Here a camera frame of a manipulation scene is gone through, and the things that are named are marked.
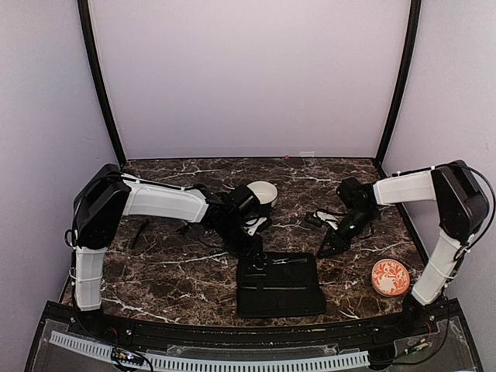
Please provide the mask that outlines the silver thinning shears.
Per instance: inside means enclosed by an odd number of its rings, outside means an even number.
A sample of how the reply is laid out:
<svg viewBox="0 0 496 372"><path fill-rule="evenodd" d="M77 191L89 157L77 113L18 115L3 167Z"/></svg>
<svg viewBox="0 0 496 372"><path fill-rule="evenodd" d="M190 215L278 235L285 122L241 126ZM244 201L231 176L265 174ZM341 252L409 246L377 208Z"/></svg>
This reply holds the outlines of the silver thinning shears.
<svg viewBox="0 0 496 372"><path fill-rule="evenodd" d="M285 258L279 258L272 260L273 265L278 265L278 264L303 264L308 261L307 258L291 258L291 257L285 257Z"/></svg>

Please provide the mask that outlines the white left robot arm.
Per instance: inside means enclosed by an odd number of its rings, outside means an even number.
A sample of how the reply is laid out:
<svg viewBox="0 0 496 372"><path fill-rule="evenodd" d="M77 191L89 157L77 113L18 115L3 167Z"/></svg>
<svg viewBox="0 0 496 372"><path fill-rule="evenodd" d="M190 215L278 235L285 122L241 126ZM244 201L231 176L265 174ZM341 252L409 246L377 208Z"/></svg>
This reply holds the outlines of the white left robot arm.
<svg viewBox="0 0 496 372"><path fill-rule="evenodd" d="M114 164L104 165L73 202L65 243L73 250L73 299L82 311L78 323L93 338L109 332L102 306L101 286L105 254L122 219L139 216L199 224L215 232L222 248L237 259L253 260L263 250L258 233L248 232L245 218L260 205L245 184L229 192L213 192L204 185L175 186L126 174Z"/></svg>

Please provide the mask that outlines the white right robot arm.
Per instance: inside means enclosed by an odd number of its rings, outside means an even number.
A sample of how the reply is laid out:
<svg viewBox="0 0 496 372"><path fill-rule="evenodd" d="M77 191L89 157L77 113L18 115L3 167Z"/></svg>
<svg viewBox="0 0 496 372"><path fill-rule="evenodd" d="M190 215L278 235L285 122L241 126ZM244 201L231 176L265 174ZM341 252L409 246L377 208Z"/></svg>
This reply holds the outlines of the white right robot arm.
<svg viewBox="0 0 496 372"><path fill-rule="evenodd" d="M348 212L330 226L317 252L319 259L346 252L352 240L380 215L380 208L408 202L434 201L439 237L409 298L433 303L454 279L465 255L487 232L495 217L495 194L486 195L486 177L462 160L398 172L374 183L354 177L340 182L336 193Z"/></svg>

